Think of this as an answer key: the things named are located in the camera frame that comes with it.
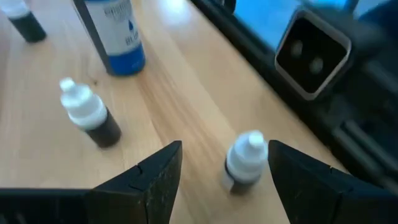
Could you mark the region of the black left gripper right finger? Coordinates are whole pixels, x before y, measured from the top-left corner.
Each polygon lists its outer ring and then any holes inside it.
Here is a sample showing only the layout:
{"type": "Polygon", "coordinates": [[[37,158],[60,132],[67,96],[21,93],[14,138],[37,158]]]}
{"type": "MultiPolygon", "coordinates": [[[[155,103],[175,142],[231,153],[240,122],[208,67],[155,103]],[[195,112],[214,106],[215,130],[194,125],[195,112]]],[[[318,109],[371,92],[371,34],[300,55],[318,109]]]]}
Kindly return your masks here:
{"type": "Polygon", "coordinates": [[[398,224],[398,197],[278,140],[269,167],[290,224],[398,224]]]}

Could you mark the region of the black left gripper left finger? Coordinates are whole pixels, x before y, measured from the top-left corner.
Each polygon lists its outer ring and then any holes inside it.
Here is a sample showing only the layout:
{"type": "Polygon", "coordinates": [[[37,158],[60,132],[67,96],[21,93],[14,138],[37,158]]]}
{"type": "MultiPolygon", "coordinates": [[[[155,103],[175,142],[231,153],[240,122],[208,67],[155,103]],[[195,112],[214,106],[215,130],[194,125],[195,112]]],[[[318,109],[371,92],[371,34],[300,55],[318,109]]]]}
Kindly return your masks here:
{"type": "Polygon", "coordinates": [[[0,224],[169,224],[182,142],[92,189],[0,188],[0,224]]]}

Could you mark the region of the small white-capped dropper bottle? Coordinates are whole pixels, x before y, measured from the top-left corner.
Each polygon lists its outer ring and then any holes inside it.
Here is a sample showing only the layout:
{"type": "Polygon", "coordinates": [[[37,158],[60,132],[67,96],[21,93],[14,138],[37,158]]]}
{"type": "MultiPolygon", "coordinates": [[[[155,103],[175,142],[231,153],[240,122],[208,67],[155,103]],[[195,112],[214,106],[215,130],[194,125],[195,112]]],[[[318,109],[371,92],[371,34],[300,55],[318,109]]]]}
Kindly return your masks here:
{"type": "Polygon", "coordinates": [[[62,94],[60,102],[70,121],[85,132],[100,148],[108,148],[118,143],[121,128],[103,100],[90,86],[76,83],[70,77],[59,82],[62,94]]]}
{"type": "Polygon", "coordinates": [[[227,191],[242,195],[261,179],[268,164],[268,142],[258,130],[240,134],[226,153],[223,183],[227,191]]]}
{"type": "Polygon", "coordinates": [[[0,11],[26,42],[37,43],[46,38],[46,32],[24,0],[0,0],[0,11]]]}

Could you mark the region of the large blue food coloring bottle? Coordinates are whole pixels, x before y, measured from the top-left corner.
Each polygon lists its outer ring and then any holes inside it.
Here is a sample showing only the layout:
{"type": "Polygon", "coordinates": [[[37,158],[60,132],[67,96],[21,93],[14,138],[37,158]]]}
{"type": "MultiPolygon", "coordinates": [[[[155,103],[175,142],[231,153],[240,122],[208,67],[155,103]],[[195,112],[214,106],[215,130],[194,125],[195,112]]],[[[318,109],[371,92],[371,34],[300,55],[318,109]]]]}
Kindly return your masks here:
{"type": "Polygon", "coordinates": [[[140,72],[146,64],[131,0],[72,0],[98,55],[113,76],[140,72]]]}

